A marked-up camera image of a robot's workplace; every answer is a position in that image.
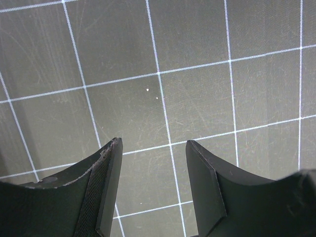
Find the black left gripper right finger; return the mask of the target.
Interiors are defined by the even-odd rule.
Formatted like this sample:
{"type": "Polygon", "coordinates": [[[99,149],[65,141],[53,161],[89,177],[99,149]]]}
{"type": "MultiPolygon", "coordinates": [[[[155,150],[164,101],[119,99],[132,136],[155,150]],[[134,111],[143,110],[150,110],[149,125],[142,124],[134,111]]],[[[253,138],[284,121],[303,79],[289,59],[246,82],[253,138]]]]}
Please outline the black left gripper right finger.
{"type": "Polygon", "coordinates": [[[315,236],[315,170],[271,180],[217,157],[194,140],[186,143],[186,160],[200,237],[315,236]]]}

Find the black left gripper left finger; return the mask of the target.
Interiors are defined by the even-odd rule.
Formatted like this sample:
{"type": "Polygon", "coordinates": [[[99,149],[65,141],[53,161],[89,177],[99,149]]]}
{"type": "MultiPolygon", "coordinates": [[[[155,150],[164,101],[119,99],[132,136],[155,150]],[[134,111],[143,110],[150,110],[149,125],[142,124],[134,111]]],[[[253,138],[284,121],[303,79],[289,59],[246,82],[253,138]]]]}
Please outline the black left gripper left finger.
{"type": "Polygon", "coordinates": [[[114,138],[89,157],[37,183],[1,182],[1,236],[110,236],[122,150],[122,139],[114,138]]]}

